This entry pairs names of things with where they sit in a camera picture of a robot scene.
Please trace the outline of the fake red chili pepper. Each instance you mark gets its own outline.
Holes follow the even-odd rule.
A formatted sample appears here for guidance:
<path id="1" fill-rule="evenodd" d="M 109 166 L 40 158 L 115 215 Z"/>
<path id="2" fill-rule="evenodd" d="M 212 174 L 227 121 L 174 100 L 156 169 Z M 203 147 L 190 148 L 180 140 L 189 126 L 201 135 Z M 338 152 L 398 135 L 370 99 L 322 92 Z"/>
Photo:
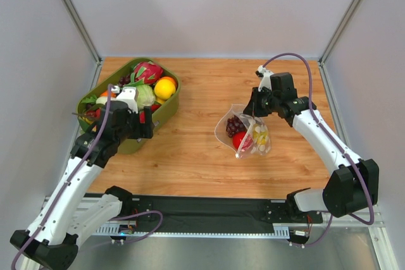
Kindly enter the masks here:
<path id="1" fill-rule="evenodd" d="M 153 104 L 151 106 L 151 112 L 154 113 L 157 109 L 159 109 L 161 107 L 161 104 Z M 141 123 L 145 123 L 145 113 L 144 111 L 141 111 L 139 113 L 139 119 Z"/>

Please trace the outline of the clear zip top bag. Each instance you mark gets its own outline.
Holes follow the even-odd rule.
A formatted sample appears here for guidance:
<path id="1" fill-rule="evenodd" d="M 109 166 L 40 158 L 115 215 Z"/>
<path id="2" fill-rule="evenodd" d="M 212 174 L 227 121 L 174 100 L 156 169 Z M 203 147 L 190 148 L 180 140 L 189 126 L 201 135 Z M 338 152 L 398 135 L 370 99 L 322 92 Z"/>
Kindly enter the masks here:
<path id="1" fill-rule="evenodd" d="M 232 104 L 217 123 L 215 137 L 232 149 L 237 159 L 263 156 L 271 150 L 270 132 L 262 118 L 243 113 L 245 105 Z"/>

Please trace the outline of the fake yellow lemon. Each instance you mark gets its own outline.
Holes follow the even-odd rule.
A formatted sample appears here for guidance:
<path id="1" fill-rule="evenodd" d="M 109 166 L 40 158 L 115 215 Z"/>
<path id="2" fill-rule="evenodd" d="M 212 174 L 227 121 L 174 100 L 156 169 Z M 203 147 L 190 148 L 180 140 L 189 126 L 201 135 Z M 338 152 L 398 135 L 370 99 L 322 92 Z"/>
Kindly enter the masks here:
<path id="1" fill-rule="evenodd" d="M 168 100 L 175 92 L 175 84 L 167 79 L 157 81 L 156 85 L 154 86 L 155 95 L 162 100 Z"/>

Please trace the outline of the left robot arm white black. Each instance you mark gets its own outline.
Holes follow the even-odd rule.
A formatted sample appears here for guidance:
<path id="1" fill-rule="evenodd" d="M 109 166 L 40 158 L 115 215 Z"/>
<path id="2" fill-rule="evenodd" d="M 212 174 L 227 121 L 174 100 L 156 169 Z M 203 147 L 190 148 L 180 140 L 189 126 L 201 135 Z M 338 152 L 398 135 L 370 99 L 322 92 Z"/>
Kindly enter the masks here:
<path id="1" fill-rule="evenodd" d="M 38 263 L 41 269 L 68 269 L 81 245 L 109 220 L 131 220 L 140 214 L 132 194 L 113 186 L 81 216 L 74 214 L 89 186 L 126 139 L 153 136 L 151 108 L 144 114 L 124 101 L 109 101 L 100 118 L 79 136 L 70 152 L 63 177 L 45 208 L 26 230 L 16 230 L 11 244 L 17 256 Z"/>

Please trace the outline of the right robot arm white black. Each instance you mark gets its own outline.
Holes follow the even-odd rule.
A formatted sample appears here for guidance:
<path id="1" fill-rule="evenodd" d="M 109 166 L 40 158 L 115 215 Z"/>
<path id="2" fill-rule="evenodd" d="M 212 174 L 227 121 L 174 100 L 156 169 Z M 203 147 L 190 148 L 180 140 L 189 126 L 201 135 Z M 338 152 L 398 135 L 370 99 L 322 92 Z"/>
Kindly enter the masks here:
<path id="1" fill-rule="evenodd" d="M 284 119 L 312 146 L 330 173 L 323 189 L 292 193 L 300 212 L 327 211 L 335 218 L 362 209 L 373 211 L 378 202 L 379 167 L 353 152 L 326 124 L 309 97 L 299 97 L 290 73 L 257 72 L 260 83 L 252 89 L 244 114 L 266 117 L 272 113 Z"/>

